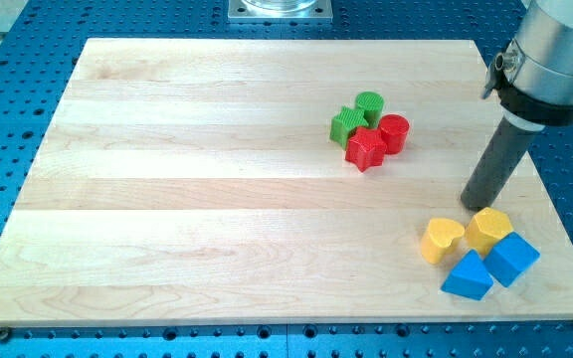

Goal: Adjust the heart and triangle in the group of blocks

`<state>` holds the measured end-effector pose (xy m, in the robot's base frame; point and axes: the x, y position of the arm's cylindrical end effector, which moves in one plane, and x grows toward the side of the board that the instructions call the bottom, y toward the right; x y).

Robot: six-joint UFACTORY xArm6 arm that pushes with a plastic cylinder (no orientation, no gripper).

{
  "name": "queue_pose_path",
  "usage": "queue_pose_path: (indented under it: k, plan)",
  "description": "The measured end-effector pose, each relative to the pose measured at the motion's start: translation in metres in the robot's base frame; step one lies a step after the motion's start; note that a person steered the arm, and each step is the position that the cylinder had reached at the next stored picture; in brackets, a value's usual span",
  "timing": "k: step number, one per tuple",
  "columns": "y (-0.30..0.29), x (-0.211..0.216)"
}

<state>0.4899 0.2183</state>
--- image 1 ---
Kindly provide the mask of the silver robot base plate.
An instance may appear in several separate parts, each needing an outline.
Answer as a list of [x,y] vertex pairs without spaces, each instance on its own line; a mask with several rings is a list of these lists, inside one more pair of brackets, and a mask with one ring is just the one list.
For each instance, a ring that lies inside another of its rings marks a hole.
[[229,0],[229,23],[331,22],[331,0]]

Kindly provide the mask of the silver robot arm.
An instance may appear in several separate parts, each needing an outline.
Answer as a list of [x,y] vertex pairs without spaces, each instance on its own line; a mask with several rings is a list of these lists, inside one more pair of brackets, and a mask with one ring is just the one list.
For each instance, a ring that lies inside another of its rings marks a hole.
[[503,116],[526,131],[573,124],[573,0],[529,3],[519,28],[487,69]]

